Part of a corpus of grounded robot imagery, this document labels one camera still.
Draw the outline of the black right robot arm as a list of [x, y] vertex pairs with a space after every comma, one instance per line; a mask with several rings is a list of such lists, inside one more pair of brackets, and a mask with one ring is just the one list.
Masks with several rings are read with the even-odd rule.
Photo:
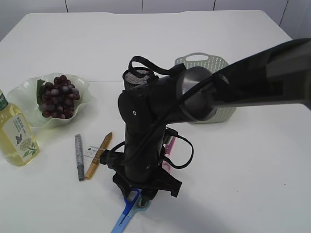
[[169, 124], [199, 122], [220, 108], [261, 105], [311, 105], [311, 41], [295, 39], [211, 73], [204, 67], [178, 64], [162, 69], [135, 56], [123, 74], [124, 90], [118, 98], [125, 122], [123, 152], [115, 146], [106, 153], [113, 182], [126, 198], [138, 191], [141, 205], [159, 190], [178, 195], [181, 182], [162, 168], [170, 162], [164, 142], [178, 136]]

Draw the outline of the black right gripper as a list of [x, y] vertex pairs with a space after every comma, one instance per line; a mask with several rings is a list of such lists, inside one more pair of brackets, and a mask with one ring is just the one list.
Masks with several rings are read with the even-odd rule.
[[123, 197], [128, 198], [132, 188], [141, 190], [141, 207], [145, 207], [149, 201], [153, 200], [159, 190], [170, 192], [171, 196], [177, 198], [182, 182], [174, 178], [163, 168], [155, 171], [144, 183], [134, 183], [125, 177], [122, 168], [118, 168], [113, 176], [113, 182], [121, 190]]

